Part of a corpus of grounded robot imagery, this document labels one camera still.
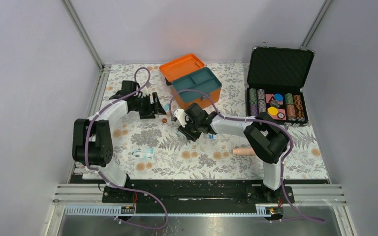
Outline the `black foam-lined case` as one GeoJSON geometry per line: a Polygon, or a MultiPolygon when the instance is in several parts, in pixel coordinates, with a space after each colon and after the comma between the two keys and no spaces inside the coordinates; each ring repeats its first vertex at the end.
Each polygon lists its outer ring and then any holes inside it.
{"type": "Polygon", "coordinates": [[[309,116],[302,89],[311,68],[315,52],[277,47],[254,47],[247,73],[246,114],[249,116],[249,89],[263,89],[266,94],[286,93],[301,96],[304,118],[298,120],[276,120],[278,124],[291,126],[307,126],[309,116]]]}

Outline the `floral tablecloth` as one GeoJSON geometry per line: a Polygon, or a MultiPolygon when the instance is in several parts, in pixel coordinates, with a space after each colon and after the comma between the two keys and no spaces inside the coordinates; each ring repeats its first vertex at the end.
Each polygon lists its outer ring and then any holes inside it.
{"type": "MultiPolygon", "coordinates": [[[[109,77],[101,107],[121,88],[123,80],[133,80],[135,71],[146,67],[151,72],[149,91],[157,92],[164,107],[172,96],[171,87],[159,70],[160,64],[115,64],[109,77]]],[[[225,116],[246,115],[245,90],[247,63],[210,63],[206,67],[222,82],[218,110],[225,116]]],[[[253,156],[234,155],[233,148],[250,146],[245,138],[218,134],[207,140],[201,134],[196,142],[188,141],[178,131],[170,114],[156,119],[140,119],[130,112],[111,126],[114,154],[111,160],[118,170],[132,179],[262,179],[263,162],[253,156]],[[154,148],[152,160],[134,159],[136,148],[154,148]]],[[[289,127],[294,148],[284,162],[286,179],[329,179],[313,127],[289,127]]]]}

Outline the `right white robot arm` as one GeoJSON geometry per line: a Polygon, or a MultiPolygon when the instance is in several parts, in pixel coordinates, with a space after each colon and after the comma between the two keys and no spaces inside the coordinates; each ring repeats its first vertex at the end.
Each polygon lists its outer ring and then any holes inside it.
{"type": "Polygon", "coordinates": [[[193,142],[201,134],[228,134],[246,138],[263,162],[263,198],[274,203],[282,196],[282,162],[292,151],[293,138],[269,114],[262,112],[255,117],[224,116],[218,111],[208,113],[193,103],[185,110],[176,109],[172,120],[179,122],[179,132],[193,142]]]}

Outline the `teal divided tray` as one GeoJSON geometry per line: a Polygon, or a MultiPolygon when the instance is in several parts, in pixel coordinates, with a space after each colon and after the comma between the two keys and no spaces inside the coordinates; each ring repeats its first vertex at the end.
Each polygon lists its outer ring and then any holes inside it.
{"type": "MultiPolygon", "coordinates": [[[[174,94],[184,89],[201,91],[208,95],[214,103],[217,103],[220,98],[222,83],[209,68],[204,67],[174,80],[172,88],[174,94]]],[[[205,96],[191,91],[180,93],[176,96],[176,101],[179,101],[179,99],[185,104],[207,100],[205,96]]]]}

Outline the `white teal dressing packet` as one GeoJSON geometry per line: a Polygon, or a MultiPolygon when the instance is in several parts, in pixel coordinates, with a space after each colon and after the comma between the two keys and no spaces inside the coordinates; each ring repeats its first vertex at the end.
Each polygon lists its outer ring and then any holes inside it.
{"type": "Polygon", "coordinates": [[[136,148],[132,152],[134,159],[152,160],[155,155],[155,149],[152,147],[136,148]]]}

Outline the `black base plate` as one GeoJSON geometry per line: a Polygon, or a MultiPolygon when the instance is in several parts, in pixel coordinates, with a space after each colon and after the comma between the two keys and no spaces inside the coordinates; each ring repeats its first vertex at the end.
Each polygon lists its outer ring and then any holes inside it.
{"type": "Polygon", "coordinates": [[[131,204],[143,213],[227,213],[252,212],[255,204],[286,204],[281,189],[276,192],[262,186],[261,180],[129,180],[134,194],[105,187],[103,203],[131,204]]]}

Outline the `orange plastic medicine box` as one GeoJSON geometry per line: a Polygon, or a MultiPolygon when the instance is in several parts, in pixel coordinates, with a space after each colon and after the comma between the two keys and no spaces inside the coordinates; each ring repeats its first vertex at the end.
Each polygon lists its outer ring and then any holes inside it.
{"type": "Polygon", "coordinates": [[[160,72],[171,86],[175,101],[186,109],[192,103],[201,108],[217,103],[220,99],[222,83],[195,54],[187,54],[159,67],[160,72]]]}

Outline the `blue white wipe packet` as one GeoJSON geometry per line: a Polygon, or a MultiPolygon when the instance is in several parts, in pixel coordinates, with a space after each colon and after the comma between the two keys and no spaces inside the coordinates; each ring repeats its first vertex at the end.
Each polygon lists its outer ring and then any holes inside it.
{"type": "Polygon", "coordinates": [[[216,136],[216,134],[206,134],[206,139],[207,140],[216,140],[217,136],[216,136]]]}

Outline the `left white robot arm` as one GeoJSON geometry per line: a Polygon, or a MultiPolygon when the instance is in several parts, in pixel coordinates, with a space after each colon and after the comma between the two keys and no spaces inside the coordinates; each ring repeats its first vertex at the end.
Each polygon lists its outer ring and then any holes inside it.
{"type": "Polygon", "coordinates": [[[126,184],[128,175],[110,163],[114,154],[111,126],[129,112],[137,112],[140,119],[166,114],[156,92],[149,93],[146,87],[126,80],[105,107],[73,125],[73,160],[96,171],[107,186],[115,187],[114,196],[121,202],[132,198],[133,189],[126,184]]]}

